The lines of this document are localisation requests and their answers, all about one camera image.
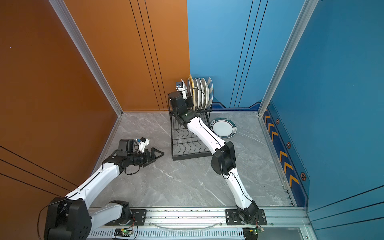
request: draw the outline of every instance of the black wire dish rack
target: black wire dish rack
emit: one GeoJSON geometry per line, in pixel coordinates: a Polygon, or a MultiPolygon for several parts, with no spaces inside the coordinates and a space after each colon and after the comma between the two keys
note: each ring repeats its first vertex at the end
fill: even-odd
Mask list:
{"type": "MultiPolygon", "coordinates": [[[[177,122],[170,107],[168,107],[168,111],[173,161],[212,156],[208,147],[194,133],[190,132],[177,122]]],[[[210,112],[212,112],[212,106],[207,110],[195,112],[200,116],[202,121],[209,126],[209,117],[210,112]]]]}

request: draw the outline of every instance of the yellow chevron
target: yellow chevron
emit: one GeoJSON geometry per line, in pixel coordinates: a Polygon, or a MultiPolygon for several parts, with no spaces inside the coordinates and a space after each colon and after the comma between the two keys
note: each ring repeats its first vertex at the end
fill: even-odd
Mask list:
{"type": "Polygon", "coordinates": [[[288,157],[287,154],[286,154],[285,152],[280,151],[280,162],[281,162],[281,156],[282,156],[282,155],[288,157]]]}
{"type": "Polygon", "coordinates": [[[273,142],[273,136],[274,136],[274,135],[279,136],[279,135],[277,134],[277,132],[272,131],[272,142],[273,142]]]}
{"type": "Polygon", "coordinates": [[[265,116],[265,125],[266,125],[266,119],[267,119],[267,118],[270,119],[271,117],[270,117],[270,116],[265,116]]]}
{"type": "Polygon", "coordinates": [[[268,123],[268,132],[270,132],[271,127],[274,127],[274,125],[272,123],[268,123]]]}
{"type": "Polygon", "coordinates": [[[299,183],[299,180],[297,180],[294,176],[292,176],[291,174],[289,175],[289,186],[292,188],[292,180],[294,180],[295,182],[297,182],[297,184],[300,184],[299,183]]]}
{"type": "Polygon", "coordinates": [[[287,174],[287,167],[293,170],[292,166],[289,165],[287,162],[284,162],[284,173],[287,174]]]}

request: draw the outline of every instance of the black mounting plate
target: black mounting plate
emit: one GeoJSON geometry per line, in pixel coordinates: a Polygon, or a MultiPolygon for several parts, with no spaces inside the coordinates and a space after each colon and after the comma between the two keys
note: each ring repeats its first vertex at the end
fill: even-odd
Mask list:
{"type": "MultiPolygon", "coordinates": [[[[131,209],[131,212],[135,216],[135,225],[144,226],[145,218],[147,215],[147,210],[146,209],[131,209]]],[[[131,226],[132,223],[133,223],[133,220],[131,219],[125,225],[119,225],[119,223],[116,220],[114,220],[114,221],[110,221],[109,223],[106,223],[105,226],[121,226],[121,228],[123,228],[126,226],[131,226]]]]}
{"type": "MultiPolygon", "coordinates": [[[[227,219],[227,225],[230,225],[230,226],[245,225],[241,222],[239,218],[239,210],[237,209],[226,209],[225,218],[227,219]]],[[[259,209],[259,216],[256,219],[257,219],[258,225],[267,225],[266,217],[263,209],[259,209]]]]}

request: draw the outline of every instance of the gray marble floor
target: gray marble floor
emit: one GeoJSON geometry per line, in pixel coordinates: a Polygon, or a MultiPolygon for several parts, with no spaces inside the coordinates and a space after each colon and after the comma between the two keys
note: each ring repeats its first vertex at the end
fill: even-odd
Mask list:
{"type": "MultiPolygon", "coordinates": [[[[290,199],[279,179],[256,113],[211,113],[210,119],[226,117],[237,125],[227,139],[235,145],[236,164],[248,193],[259,206],[289,206],[290,199]]],[[[131,176],[120,174],[99,194],[92,207],[112,200],[133,207],[235,206],[235,199],[221,175],[210,166],[211,157],[173,161],[168,113],[124,113],[108,154],[122,138],[150,139],[149,148],[165,153],[155,163],[131,176]]],[[[137,166],[128,167],[135,172],[137,166]]]]}

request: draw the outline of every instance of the black line on wall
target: black line on wall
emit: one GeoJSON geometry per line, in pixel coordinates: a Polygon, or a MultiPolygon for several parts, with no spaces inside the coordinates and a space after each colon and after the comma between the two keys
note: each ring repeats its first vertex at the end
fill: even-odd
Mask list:
{"type": "Polygon", "coordinates": [[[145,8],[146,8],[146,10],[147,10],[147,16],[148,16],[149,27],[150,27],[150,29],[151,29],[151,35],[152,35],[152,40],[153,40],[153,46],[155,47],[155,54],[156,54],[156,58],[157,58],[157,65],[159,66],[159,72],[160,72],[161,83],[162,83],[162,85],[163,85],[164,97],[165,97],[165,100],[166,100],[167,107],[169,108],[169,106],[168,106],[168,100],[167,100],[167,99],[168,99],[168,95],[166,94],[166,91],[165,91],[165,88],[164,88],[164,82],[163,82],[163,77],[162,77],[162,75],[161,75],[161,69],[160,69],[159,57],[157,56],[157,50],[156,50],[155,39],[154,39],[154,37],[153,37],[151,21],[149,20],[149,14],[148,14],[148,8],[147,8],[147,1],[144,0],[144,3],[145,3],[145,8]]]}
{"type": "Polygon", "coordinates": [[[161,99],[161,104],[162,104],[162,106],[163,106],[163,109],[165,109],[165,107],[164,107],[164,102],[163,102],[163,98],[162,98],[162,96],[161,96],[161,91],[160,91],[160,86],[159,86],[159,80],[157,79],[157,74],[156,74],[155,64],[153,63],[153,58],[152,58],[151,48],[149,47],[149,41],[148,41],[148,37],[147,37],[147,31],[145,30],[145,25],[144,25],[143,16],[141,15],[141,9],[140,9],[139,0],[137,0],[137,4],[139,5],[139,11],[140,11],[140,16],[141,16],[141,21],[142,21],[142,23],[143,23],[143,27],[144,27],[145,38],[147,39],[149,55],[151,56],[152,66],[153,66],[153,71],[155,72],[155,77],[156,77],[157,87],[159,88],[159,95],[160,95],[160,99],[161,99]]]}
{"type": "Polygon", "coordinates": [[[56,183],[53,183],[53,182],[51,182],[51,181],[49,181],[49,180],[46,180],[46,179],[44,179],[44,178],[42,178],[42,177],[39,177],[39,176],[37,176],[37,175],[35,175],[35,174],[33,174],[33,173],[27,171],[27,170],[24,170],[24,169],[22,169],[22,168],[20,168],[20,167],[18,167],[18,166],[16,166],[16,165],[13,165],[12,163],[9,163],[9,162],[7,162],[7,161],[5,161],[5,160],[3,160],[3,159],[0,159],[0,161],[3,161],[3,162],[5,162],[5,163],[7,163],[7,164],[9,164],[9,165],[11,165],[11,166],[14,166],[15,168],[18,168],[18,169],[20,169],[20,170],[23,170],[24,172],[27,172],[27,173],[29,173],[29,174],[31,174],[31,175],[34,175],[35,177],[38,177],[38,178],[40,178],[40,179],[43,179],[44,181],[50,182],[50,183],[52,183],[53,185],[56,185],[56,186],[58,186],[58,187],[61,187],[61,188],[65,189],[65,190],[71,192],[71,190],[66,189],[65,187],[62,187],[62,186],[60,186],[60,185],[57,185],[56,183]]]}
{"type": "Polygon", "coordinates": [[[363,221],[358,221],[358,222],[345,223],[345,224],[340,224],[340,225],[331,226],[331,227],[323,227],[323,228],[318,228],[318,229],[314,229],[314,230],[316,231],[316,230],[322,230],[322,229],[327,229],[327,228],[333,228],[333,227],[345,226],[345,225],[349,225],[349,224],[355,224],[355,223],[361,223],[361,222],[368,222],[368,221],[378,220],[378,219],[382,219],[382,218],[384,218],[384,217],[377,217],[377,218],[372,218],[372,219],[363,220],[363,221]]]}
{"type": "Polygon", "coordinates": [[[57,195],[57,194],[55,194],[55,193],[53,193],[53,192],[50,192],[50,191],[44,190],[44,189],[42,189],[42,188],[39,188],[39,187],[36,187],[36,186],[33,186],[33,185],[29,184],[29,183],[26,183],[26,182],[20,181],[20,180],[18,180],[18,179],[16,179],[16,178],[13,178],[13,177],[10,177],[10,176],[8,176],[8,175],[2,174],[2,173],[0,173],[0,175],[3,175],[3,176],[5,176],[5,177],[9,177],[10,179],[16,180],[16,181],[18,181],[18,182],[22,182],[22,183],[24,183],[24,184],[26,184],[26,185],[28,185],[28,186],[31,186],[31,187],[34,187],[34,188],[37,188],[37,189],[43,190],[44,192],[47,192],[47,193],[50,193],[50,194],[56,195],[56,196],[58,196],[58,197],[61,197],[60,195],[57,195]]]}
{"type": "Polygon", "coordinates": [[[39,167],[39,168],[41,168],[41,169],[44,169],[44,170],[46,170],[47,172],[49,172],[49,173],[51,173],[51,174],[55,175],[56,177],[59,177],[59,178],[63,179],[64,181],[67,181],[68,183],[70,183],[70,184],[73,184],[73,185],[77,186],[76,184],[74,184],[74,183],[72,183],[72,182],[70,182],[70,181],[68,181],[68,180],[66,180],[66,179],[64,179],[64,178],[62,178],[62,177],[60,177],[59,175],[56,175],[56,174],[54,174],[53,172],[51,172],[51,171],[49,171],[49,170],[47,170],[47,169],[45,169],[45,168],[43,168],[43,167],[40,167],[40,166],[39,166],[39,165],[37,165],[36,163],[33,163],[33,162],[29,161],[28,159],[26,159],[26,158],[24,158],[24,157],[22,157],[22,156],[20,156],[20,155],[18,155],[18,154],[16,154],[16,153],[12,152],[11,150],[8,150],[8,149],[6,149],[6,148],[5,148],[5,147],[3,147],[3,146],[0,146],[0,147],[1,147],[2,149],[6,150],[6,151],[8,151],[8,152],[10,152],[10,153],[12,153],[12,154],[14,154],[14,155],[18,156],[18,157],[20,157],[20,158],[22,158],[22,159],[26,160],[27,162],[29,162],[29,163],[32,163],[33,165],[35,165],[35,166],[37,166],[37,167],[39,167]]]}
{"type": "Polygon", "coordinates": [[[344,213],[347,213],[347,212],[353,212],[355,210],[364,209],[366,207],[371,207],[371,206],[379,205],[379,204],[382,204],[382,203],[384,203],[384,201],[383,202],[378,202],[378,203],[375,203],[375,204],[371,204],[371,205],[368,205],[368,206],[364,206],[364,207],[359,207],[359,208],[356,208],[356,209],[348,210],[348,211],[345,211],[345,212],[341,212],[339,214],[333,214],[331,216],[327,216],[327,217],[322,217],[322,218],[318,218],[318,219],[315,219],[315,220],[311,220],[311,222],[317,221],[317,220],[321,220],[321,219],[325,219],[325,218],[328,218],[328,217],[333,217],[333,216],[340,215],[340,214],[344,214],[344,213]]]}
{"type": "Polygon", "coordinates": [[[145,55],[143,42],[141,41],[141,36],[140,36],[140,32],[139,32],[139,27],[137,26],[136,17],[135,17],[135,13],[133,12],[133,7],[132,7],[131,0],[129,0],[129,4],[131,5],[133,18],[134,18],[135,23],[136,23],[137,33],[139,34],[139,38],[140,38],[140,42],[141,42],[141,47],[143,48],[143,53],[144,53],[145,62],[147,63],[147,68],[148,68],[148,72],[149,72],[149,77],[151,78],[151,82],[152,82],[152,86],[153,86],[153,91],[154,91],[154,93],[155,93],[155,97],[156,97],[156,101],[157,101],[157,106],[159,107],[159,111],[160,111],[159,100],[157,99],[157,95],[156,95],[156,91],[155,91],[155,85],[153,84],[151,71],[149,70],[149,65],[148,65],[147,57],[146,57],[146,55],[145,55]]]}
{"type": "Polygon", "coordinates": [[[264,15],[265,15],[265,10],[266,10],[266,7],[268,6],[268,1],[269,1],[269,0],[267,0],[266,5],[265,5],[265,9],[264,9],[264,13],[263,13],[262,22],[260,23],[259,32],[257,33],[257,38],[256,38],[255,46],[253,47],[253,52],[252,52],[252,56],[251,56],[251,61],[249,62],[249,67],[248,67],[247,75],[245,76],[244,85],[243,85],[243,90],[241,91],[241,96],[240,96],[239,104],[237,105],[237,107],[240,106],[240,101],[241,101],[241,98],[242,98],[242,96],[243,96],[245,83],[246,83],[246,81],[247,81],[247,77],[248,77],[249,69],[250,69],[250,67],[251,67],[253,54],[255,53],[256,43],[257,43],[257,40],[259,39],[260,29],[262,28],[262,24],[263,24],[263,20],[264,20],[264,15]]]}
{"type": "Polygon", "coordinates": [[[244,73],[245,64],[247,63],[247,57],[248,57],[249,47],[251,46],[252,36],[253,36],[253,31],[255,30],[255,25],[256,25],[257,15],[259,14],[259,9],[260,9],[260,4],[261,4],[261,2],[262,2],[262,1],[260,0],[260,2],[259,2],[259,7],[257,8],[257,13],[256,13],[256,18],[255,18],[255,23],[253,24],[253,29],[252,29],[251,39],[249,40],[247,54],[245,55],[245,61],[244,61],[243,71],[242,71],[242,73],[241,73],[240,82],[239,82],[239,87],[237,88],[236,99],[235,99],[235,103],[233,104],[233,107],[235,107],[235,105],[236,105],[237,96],[238,96],[238,94],[239,94],[239,89],[240,89],[240,85],[241,85],[241,79],[243,78],[243,73],[244,73]]]}
{"type": "Polygon", "coordinates": [[[236,76],[235,76],[235,82],[234,82],[234,84],[233,84],[232,96],[231,96],[231,102],[229,103],[229,107],[231,107],[231,104],[232,104],[232,98],[233,98],[233,92],[235,91],[236,78],[237,78],[237,73],[238,73],[238,71],[239,71],[239,67],[240,67],[241,55],[243,54],[243,48],[244,48],[244,42],[245,42],[245,36],[247,35],[249,19],[250,19],[250,17],[251,17],[251,12],[252,12],[252,6],[253,6],[253,0],[252,0],[252,4],[251,4],[251,10],[249,10],[249,16],[248,16],[247,27],[245,28],[245,34],[244,34],[243,45],[242,45],[242,47],[241,47],[240,58],[239,58],[239,64],[237,65],[237,71],[236,71],[236,76]]]}
{"type": "Polygon", "coordinates": [[[347,199],[350,199],[350,198],[356,197],[356,196],[358,196],[358,195],[361,195],[361,194],[364,194],[364,193],[367,193],[367,192],[370,192],[370,191],[373,191],[373,190],[379,189],[379,188],[381,188],[381,187],[384,187],[384,185],[381,185],[381,186],[379,186],[379,187],[375,187],[375,188],[372,188],[372,189],[370,189],[370,190],[368,190],[368,191],[365,191],[365,192],[362,192],[362,193],[359,193],[359,194],[356,194],[356,195],[353,195],[353,196],[350,196],[350,197],[347,197],[347,198],[341,199],[341,200],[339,200],[339,201],[337,201],[337,202],[333,202],[333,203],[331,203],[331,204],[327,204],[327,205],[325,205],[325,206],[322,206],[322,207],[319,207],[319,208],[313,209],[313,210],[311,210],[311,211],[308,211],[308,212],[313,212],[313,211],[316,211],[316,210],[322,209],[323,207],[328,207],[328,206],[330,206],[330,205],[332,205],[332,204],[336,204],[336,203],[338,203],[338,202],[342,202],[342,201],[344,201],[344,200],[347,200],[347,199]]]}

